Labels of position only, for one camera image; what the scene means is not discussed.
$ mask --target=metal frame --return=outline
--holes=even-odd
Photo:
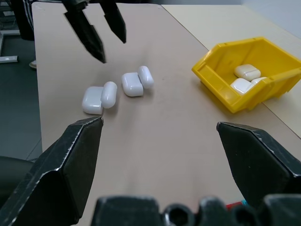
[[[0,31],[0,64],[18,62],[18,56],[1,56],[5,36],[20,35],[19,30]]]

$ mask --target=white wall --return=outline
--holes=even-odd
[[[162,5],[240,5],[241,0],[152,0],[152,3]]]
[[[242,0],[242,4],[301,39],[301,0]]]

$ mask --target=tabletop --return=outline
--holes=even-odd
[[[99,5],[85,9],[98,31],[107,63],[94,59],[66,21],[61,4],[35,2],[34,19],[43,150],[65,128],[83,118],[81,101],[90,86],[113,81],[117,102],[103,114],[95,177],[83,218],[89,225],[96,199],[147,194],[160,208],[173,202],[197,209],[205,195],[226,203],[243,197],[216,131],[219,121],[269,132],[301,159],[300,139],[265,105],[231,114],[191,71],[207,49],[159,5],[119,4],[127,43],[110,31]],[[143,97],[127,97],[121,76],[145,65],[155,86]]]
[[[301,39],[244,5],[164,5],[207,49],[217,43],[264,36],[301,59]],[[301,137],[301,81],[281,98],[264,104]]]

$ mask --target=yellow storage bin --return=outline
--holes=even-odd
[[[253,65],[261,71],[261,77],[267,78],[240,95],[230,84],[237,79],[234,69],[245,64]],[[259,37],[216,45],[192,71],[235,113],[251,110],[262,101],[288,92],[301,78],[301,61]]]

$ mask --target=dark floor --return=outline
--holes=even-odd
[[[33,41],[5,37],[2,56],[17,63],[0,64],[0,156],[37,158],[42,152],[37,73]]]

